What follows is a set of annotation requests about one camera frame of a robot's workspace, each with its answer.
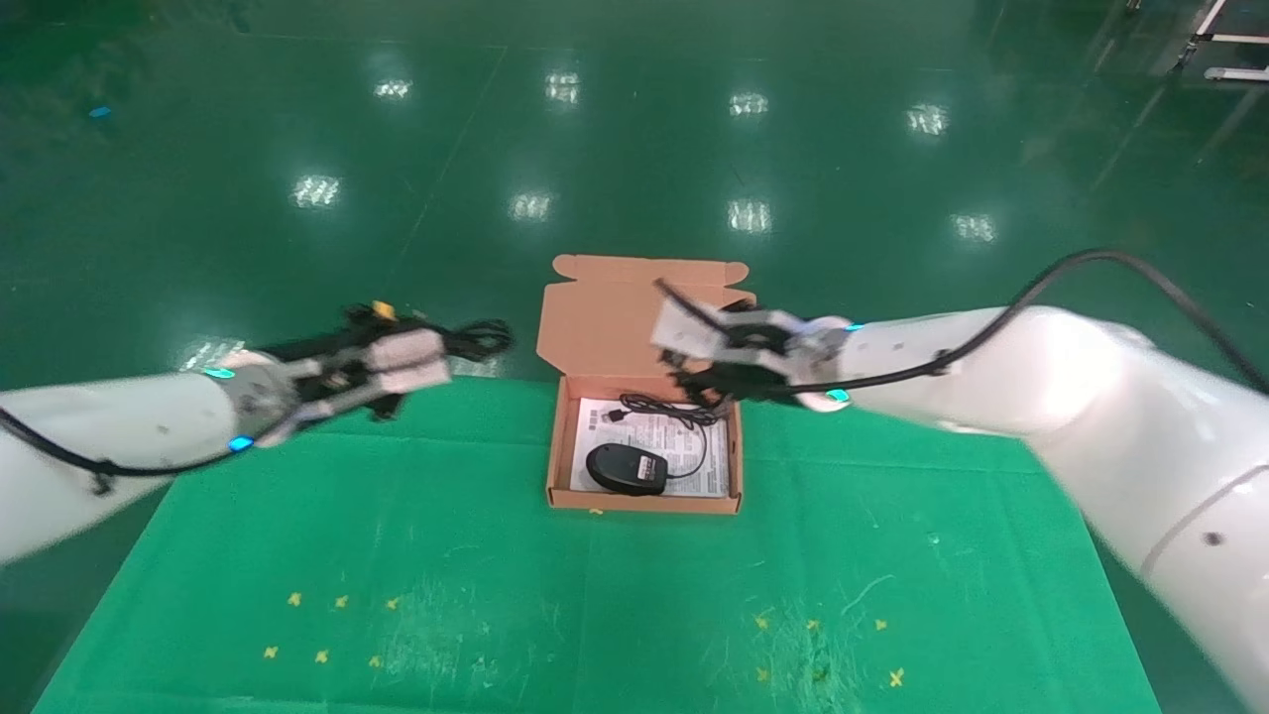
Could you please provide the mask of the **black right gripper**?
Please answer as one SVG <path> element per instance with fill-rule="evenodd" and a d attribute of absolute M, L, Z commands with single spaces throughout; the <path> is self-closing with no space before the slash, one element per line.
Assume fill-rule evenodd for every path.
<path fill-rule="evenodd" d="M 687 337 L 684 363 L 671 363 L 667 375 L 692 403 L 725 411 L 739 401 L 784 401 L 788 386 L 786 337 Z"/>

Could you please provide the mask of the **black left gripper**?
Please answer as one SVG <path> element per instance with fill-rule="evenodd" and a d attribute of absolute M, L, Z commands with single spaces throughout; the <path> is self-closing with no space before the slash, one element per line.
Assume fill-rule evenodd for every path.
<path fill-rule="evenodd" d="M 368 365 L 376 344 L 396 335 L 407 351 L 454 351 L 459 344 L 450 328 L 426 320 L 398 320 L 385 313 L 345 313 L 340 328 L 263 345 L 268 360 L 289 367 L 297 405 L 287 410 L 284 425 L 319 425 L 364 410 L 376 424 L 398 417 L 406 394 L 371 389 L 377 370 Z"/>

